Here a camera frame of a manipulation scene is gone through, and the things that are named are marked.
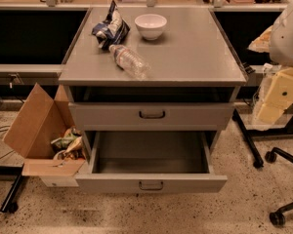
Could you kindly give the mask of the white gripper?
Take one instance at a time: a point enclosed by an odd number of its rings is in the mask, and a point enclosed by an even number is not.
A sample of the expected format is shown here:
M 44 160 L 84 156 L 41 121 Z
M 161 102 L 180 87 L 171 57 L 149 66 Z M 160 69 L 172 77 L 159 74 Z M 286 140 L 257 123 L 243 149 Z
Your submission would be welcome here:
M 253 109 L 254 127 L 271 127 L 293 103 L 293 67 L 266 77 L 260 88 L 259 100 Z

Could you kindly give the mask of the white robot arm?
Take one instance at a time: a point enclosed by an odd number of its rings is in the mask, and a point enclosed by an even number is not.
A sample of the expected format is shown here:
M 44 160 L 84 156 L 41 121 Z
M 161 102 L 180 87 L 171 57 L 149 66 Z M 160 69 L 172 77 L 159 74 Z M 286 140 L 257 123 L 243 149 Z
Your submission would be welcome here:
M 280 65 L 260 85 L 258 101 L 252 115 L 256 130 L 269 129 L 293 103 L 293 0 L 273 23 L 269 31 L 270 59 Z

